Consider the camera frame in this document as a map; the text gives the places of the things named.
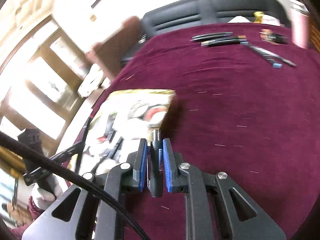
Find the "sticker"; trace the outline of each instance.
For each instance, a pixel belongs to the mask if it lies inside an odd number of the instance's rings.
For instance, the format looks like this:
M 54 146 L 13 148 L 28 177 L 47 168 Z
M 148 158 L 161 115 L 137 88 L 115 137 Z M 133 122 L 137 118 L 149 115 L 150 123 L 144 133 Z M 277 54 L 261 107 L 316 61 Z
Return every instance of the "sticker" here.
M 159 149 L 159 171 L 163 172 L 163 150 Z

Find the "maroon tablecloth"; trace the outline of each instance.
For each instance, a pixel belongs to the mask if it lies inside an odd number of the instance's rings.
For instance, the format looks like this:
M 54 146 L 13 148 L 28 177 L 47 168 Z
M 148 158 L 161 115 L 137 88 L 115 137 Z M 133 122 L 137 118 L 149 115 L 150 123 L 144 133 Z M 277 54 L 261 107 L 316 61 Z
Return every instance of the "maroon tablecloth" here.
M 289 238 L 320 189 L 320 55 L 293 44 L 261 41 L 259 32 L 266 27 L 291 40 L 290 29 L 251 23 L 206 25 L 156 36 L 97 105 L 115 90 L 175 90 L 184 111 L 172 140 L 174 151 L 204 172 L 227 172 Z M 243 45 L 201 48 L 189 41 L 197 34 L 222 31 L 246 35 L 252 44 L 298 67 L 272 68 Z M 145 190 L 130 197 L 127 207 L 151 239 L 185 239 L 182 194 L 155 199 Z M 138 239 L 129 227 L 125 233 L 126 239 Z

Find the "window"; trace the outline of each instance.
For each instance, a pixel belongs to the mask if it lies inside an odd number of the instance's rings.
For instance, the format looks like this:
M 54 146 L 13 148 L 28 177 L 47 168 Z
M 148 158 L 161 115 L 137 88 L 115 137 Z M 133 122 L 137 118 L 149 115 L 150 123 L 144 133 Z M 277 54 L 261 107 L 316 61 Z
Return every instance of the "window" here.
M 21 131 L 13 125 L 5 116 L 2 118 L 0 123 L 0 131 L 9 135 L 11 138 L 18 140 L 18 135 Z
M 63 92 L 69 90 L 67 83 L 41 57 L 28 65 L 26 78 L 53 102 L 58 102 Z
M 17 78 L 17 73 L 25 67 L 38 47 L 57 29 L 58 26 L 53 21 L 48 22 L 28 39 L 10 59 L 0 75 L 0 102 L 8 93 L 13 80 Z
M 84 63 L 81 59 L 69 48 L 69 46 L 60 37 L 51 44 L 52 49 L 58 57 L 68 65 L 68 67 L 81 78 L 84 78 L 86 73 L 82 70 Z
M 53 139 L 57 139 L 66 122 L 22 85 L 15 87 L 9 105 Z

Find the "metal screw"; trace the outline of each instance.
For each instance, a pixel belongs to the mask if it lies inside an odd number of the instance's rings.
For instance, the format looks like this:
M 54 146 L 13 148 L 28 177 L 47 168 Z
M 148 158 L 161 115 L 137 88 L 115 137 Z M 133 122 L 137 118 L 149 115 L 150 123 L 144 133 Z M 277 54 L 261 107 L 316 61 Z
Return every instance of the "metal screw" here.
M 92 179 L 93 174 L 91 172 L 87 172 L 83 174 L 82 177 L 84 177 L 85 179 Z
M 190 164 L 189 163 L 181 163 L 180 168 L 183 170 L 187 170 L 190 168 Z
M 151 141 L 160 141 L 160 130 L 159 129 L 152 130 Z
M 120 168 L 123 170 L 127 170 L 128 168 L 130 168 L 130 163 L 122 163 L 120 165 Z
M 219 179 L 226 179 L 228 177 L 228 174 L 226 174 L 224 171 L 221 171 L 218 173 Z

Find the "ceiling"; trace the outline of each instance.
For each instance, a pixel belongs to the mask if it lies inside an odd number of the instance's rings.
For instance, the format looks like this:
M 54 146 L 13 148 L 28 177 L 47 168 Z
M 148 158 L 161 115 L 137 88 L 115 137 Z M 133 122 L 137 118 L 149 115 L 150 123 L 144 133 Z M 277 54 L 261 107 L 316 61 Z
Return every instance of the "ceiling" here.
M 54 0 L 7 0 L 0 10 L 0 46 L 12 36 L 28 28 L 36 19 L 42 20 L 52 9 Z

